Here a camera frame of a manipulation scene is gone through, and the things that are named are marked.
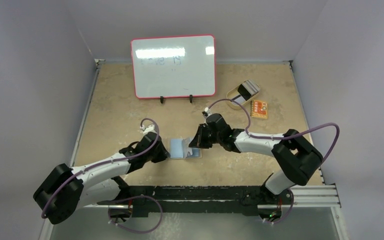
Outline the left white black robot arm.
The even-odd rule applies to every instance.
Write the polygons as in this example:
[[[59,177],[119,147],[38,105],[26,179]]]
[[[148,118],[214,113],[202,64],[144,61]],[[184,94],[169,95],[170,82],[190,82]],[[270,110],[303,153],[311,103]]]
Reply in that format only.
[[[95,163],[77,167],[57,165],[35,191],[33,199],[42,210],[41,217],[53,225],[62,223],[87,205],[104,202],[122,205],[132,196],[122,176],[169,156],[162,138],[150,131],[140,141]]]

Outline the credit card stack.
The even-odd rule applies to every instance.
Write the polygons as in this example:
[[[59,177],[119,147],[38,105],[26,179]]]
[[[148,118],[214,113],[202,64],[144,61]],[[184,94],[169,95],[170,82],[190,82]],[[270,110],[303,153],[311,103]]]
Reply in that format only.
[[[244,104],[260,92],[260,86],[253,80],[248,79],[242,82],[233,90],[232,100],[238,104]]]

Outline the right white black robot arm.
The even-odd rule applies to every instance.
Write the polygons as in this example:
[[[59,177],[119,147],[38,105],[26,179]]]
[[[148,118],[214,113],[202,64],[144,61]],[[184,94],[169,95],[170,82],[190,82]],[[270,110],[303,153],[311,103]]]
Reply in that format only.
[[[231,128],[219,113],[206,117],[188,146],[210,149],[214,144],[228,152],[256,153],[276,160],[280,170],[268,177],[260,191],[262,200],[268,204],[290,187],[305,186],[323,161],[322,154],[295,129],[275,135],[246,132]]]

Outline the silver VIP credit card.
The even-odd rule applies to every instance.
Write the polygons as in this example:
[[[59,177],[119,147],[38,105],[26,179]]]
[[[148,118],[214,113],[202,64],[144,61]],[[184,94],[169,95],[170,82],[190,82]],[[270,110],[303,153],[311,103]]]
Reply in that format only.
[[[196,147],[190,147],[190,143],[192,142],[192,138],[188,138],[185,143],[185,157],[187,159],[189,158],[201,158],[202,157],[202,151],[200,148]]]

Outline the beige card holder wallet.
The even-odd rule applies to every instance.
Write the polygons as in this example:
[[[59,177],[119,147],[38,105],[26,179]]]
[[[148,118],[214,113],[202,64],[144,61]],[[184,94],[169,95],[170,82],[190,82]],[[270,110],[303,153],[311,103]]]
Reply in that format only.
[[[202,150],[200,148],[189,147],[192,137],[187,138],[171,138],[169,140],[168,152],[170,159],[199,159],[202,157]]]

